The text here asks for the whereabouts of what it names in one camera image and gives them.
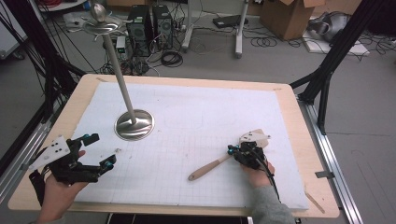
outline desk leg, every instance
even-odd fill
[[[181,47],[183,48],[183,51],[185,53],[187,52],[187,49],[189,48],[193,26],[194,25],[192,24],[192,21],[191,21],[191,0],[189,0],[187,3],[187,31],[186,31],[186,34],[184,35],[183,44],[181,45]]]
[[[242,31],[244,30],[245,17],[248,13],[248,0],[245,0],[244,7],[242,9],[241,21],[239,22],[239,27],[236,33],[235,41],[235,56],[236,58],[242,58]]]

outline black metal frame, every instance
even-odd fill
[[[293,89],[308,83],[305,90],[298,94],[300,101],[313,105],[320,93],[318,127],[322,134],[325,132],[326,108],[329,97],[330,81],[335,69],[347,56],[349,50],[361,36],[369,22],[389,0],[363,0],[347,23],[342,33],[337,36],[333,47],[323,60],[319,68],[306,77],[290,83]]]

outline wooden handle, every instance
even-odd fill
[[[191,175],[189,175],[189,180],[192,181],[198,179],[199,177],[205,175],[207,172],[211,171],[213,168],[215,168],[222,162],[226,161],[230,157],[231,157],[230,155],[224,156],[218,160],[212,161],[209,164],[199,168],[198,170],[194,171]]]

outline human arm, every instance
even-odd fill
[[[255,224],[290,223],[294,224],[294,218],[289,208],[277,198],[274,187],[264,171],[253,170],[241,165],[247,174],[253,190],[252,217]],[[273,174],[274,166],[268,162],[268,168]]]
[[[58,182],[55,176],[50,175],[46,180],[44,201],[36,224],[60,224],[65,223],[64,213],[72,205],[77,194],[84,189],[88,183],[77,182],[71,186]]]

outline concrete floor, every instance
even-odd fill
[[[210,17],[199,25],[214,27]],[[261,27],[257,17],[248,27]],[[95,68],[104,63],[102,40],[83,32],[69,35]],[[308,53],[304,45],[291,47],[276,41],[272,48],[250,45],[244,38],[243,57],[235,59],[234,36],[194,31],[191,49],[183,53],[178,68],[157,67],[161,77],[205,78],[254,82],[291,83],[315,71],[325,55]],[[85,71],[91,68],[64,39],[69,59]],[[396,52],[380,55],[373,51],[360,62],[347,56],[335,71],[330,88],[326,131],[346,182],[365,223],[393,223],[396,219]],[[43,96],[28,60],[0,62],[0,156],[43,102]],[[154,70],[146,76],[156,77]],[[37,212],[10,211],[7,199],[0,205],[0,223],[28,223]],[[69,213],[68,223],[105,223],[106,214]],[[335,219],[302,218],[303,223],[347,223]]]

